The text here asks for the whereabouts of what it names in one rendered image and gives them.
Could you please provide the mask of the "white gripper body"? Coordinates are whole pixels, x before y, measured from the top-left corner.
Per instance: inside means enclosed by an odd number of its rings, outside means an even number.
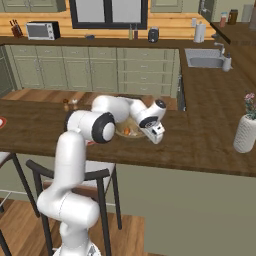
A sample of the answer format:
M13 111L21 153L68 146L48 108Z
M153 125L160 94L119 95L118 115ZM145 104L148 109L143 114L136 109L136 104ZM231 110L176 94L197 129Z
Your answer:
M148 133L148 138L154 144L159 144L163 139L165 128L163 127L162 123L159 122L159 123L153 125L152 127L147 128L146 131Z

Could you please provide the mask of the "tan bowl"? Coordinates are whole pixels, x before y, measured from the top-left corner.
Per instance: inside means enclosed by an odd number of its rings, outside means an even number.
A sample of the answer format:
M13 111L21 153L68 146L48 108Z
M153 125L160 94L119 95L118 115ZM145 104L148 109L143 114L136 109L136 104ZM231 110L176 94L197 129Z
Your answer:
M131 136L130 134L125 135L124 129L127 127L130 128L130 133L131 133L131 131L134 131L137 133L138 136ZM143 137L145 137L145 134L139 129L136 122L131 117L128 117L124 122L116 124L116 133L125 138L143 138Z

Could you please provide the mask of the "dark appliance front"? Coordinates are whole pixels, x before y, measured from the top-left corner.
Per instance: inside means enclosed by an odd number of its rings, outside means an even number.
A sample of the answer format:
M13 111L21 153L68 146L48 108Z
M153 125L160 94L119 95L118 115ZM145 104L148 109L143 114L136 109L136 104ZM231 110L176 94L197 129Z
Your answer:
M184 85L183 85L182 76L179 76L179 84L178 84L178 91L177 91L177 107L178 107L179 111L186 110L186 102L185 102Z

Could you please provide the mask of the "green base cupboards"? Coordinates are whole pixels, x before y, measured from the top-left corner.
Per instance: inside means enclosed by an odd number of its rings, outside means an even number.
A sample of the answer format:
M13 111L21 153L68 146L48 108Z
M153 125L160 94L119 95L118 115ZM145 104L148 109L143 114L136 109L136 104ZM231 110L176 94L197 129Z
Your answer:
M5 47L19 88L177 96L177 49Z

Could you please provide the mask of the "white vase with flowers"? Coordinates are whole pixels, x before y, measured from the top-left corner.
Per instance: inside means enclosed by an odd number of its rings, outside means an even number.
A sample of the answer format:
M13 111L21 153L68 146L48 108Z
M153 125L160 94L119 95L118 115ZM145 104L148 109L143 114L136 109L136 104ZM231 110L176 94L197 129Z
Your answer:
M233 147L239 153L250 152L256 142L256 95L244 97L246 113L241 117L235 134Z

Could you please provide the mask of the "steel sink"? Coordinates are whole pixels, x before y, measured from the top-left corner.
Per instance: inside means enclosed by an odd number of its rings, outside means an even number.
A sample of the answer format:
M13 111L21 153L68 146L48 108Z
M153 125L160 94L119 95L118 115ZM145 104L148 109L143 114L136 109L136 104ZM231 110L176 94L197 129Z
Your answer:
M222 69L225 56L220 56L219 49L186 48L185 55L189 67Z

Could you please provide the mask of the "black toaster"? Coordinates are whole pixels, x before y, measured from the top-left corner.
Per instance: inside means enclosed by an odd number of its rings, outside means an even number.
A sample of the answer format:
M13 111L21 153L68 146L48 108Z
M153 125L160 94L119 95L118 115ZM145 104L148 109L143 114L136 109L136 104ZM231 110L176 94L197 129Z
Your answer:
M159 28L151 27L148 31L148 41L150 43L156 43L159 39Z

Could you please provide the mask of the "white soap dispenser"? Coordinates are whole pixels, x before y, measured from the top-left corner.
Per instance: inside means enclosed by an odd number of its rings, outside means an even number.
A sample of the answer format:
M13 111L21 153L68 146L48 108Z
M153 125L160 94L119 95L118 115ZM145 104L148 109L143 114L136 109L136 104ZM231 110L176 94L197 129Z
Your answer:
M231 62L232 62L232 58L231 58L230 54L227 54L227 56L224 59L223 66L222 66L222 70L224 72L228 72L231 69Z

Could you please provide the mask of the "black framed window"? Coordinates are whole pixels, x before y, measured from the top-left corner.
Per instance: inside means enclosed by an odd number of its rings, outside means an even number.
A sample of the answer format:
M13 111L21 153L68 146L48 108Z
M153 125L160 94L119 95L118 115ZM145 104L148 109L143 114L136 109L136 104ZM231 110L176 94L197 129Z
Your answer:
M73 29L147 29L148 0L69 0Z

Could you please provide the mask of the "grey canister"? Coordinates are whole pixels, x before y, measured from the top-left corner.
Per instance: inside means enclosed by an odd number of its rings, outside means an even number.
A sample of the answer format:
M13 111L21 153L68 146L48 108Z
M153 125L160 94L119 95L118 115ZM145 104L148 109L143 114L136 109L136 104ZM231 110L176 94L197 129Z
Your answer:
M254 5L253 4L245 4L243 6L243 12L241 17L242 23L249 23L251 19L251 15L253 12Z

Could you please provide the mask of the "silver toaster oven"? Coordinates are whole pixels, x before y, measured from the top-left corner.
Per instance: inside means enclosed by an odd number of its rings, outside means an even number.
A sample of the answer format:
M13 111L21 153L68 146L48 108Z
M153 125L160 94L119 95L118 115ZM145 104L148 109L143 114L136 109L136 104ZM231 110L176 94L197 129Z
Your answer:
M60 37L57 21L31 21L26 23L29 40L56 40Z

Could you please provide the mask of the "dark dishwasher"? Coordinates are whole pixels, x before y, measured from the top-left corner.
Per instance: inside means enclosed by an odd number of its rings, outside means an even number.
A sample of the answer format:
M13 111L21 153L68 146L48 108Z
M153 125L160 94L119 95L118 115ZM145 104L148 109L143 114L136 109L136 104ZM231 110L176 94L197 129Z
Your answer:
M0 98L13 90L13 81L5 47L0 46Z

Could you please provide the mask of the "brown knife block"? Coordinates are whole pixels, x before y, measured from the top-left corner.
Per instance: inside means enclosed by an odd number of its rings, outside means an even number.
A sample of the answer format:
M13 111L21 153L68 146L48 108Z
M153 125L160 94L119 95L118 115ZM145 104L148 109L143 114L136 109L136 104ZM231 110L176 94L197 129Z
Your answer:
M12 20L10 22L10 25L11 25L11 30L12 30L13 35L16 38L21 38L23 36L23 33L22 33L22 30L21 30L20 26L18 25L17 21Z

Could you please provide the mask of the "green wall cupboard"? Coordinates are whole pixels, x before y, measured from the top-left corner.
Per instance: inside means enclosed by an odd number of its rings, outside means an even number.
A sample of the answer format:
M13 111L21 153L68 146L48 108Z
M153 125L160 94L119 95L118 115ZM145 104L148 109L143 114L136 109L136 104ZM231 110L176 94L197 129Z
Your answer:
M180 13L183 0L151 0L152 13Z

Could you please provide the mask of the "green wall cupboards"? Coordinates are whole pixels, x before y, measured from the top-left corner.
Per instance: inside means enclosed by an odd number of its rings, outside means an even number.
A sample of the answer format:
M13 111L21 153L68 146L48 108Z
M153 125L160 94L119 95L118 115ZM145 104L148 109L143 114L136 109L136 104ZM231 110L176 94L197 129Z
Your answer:
M66 0L0 0L0 12L51 13L66 10Z

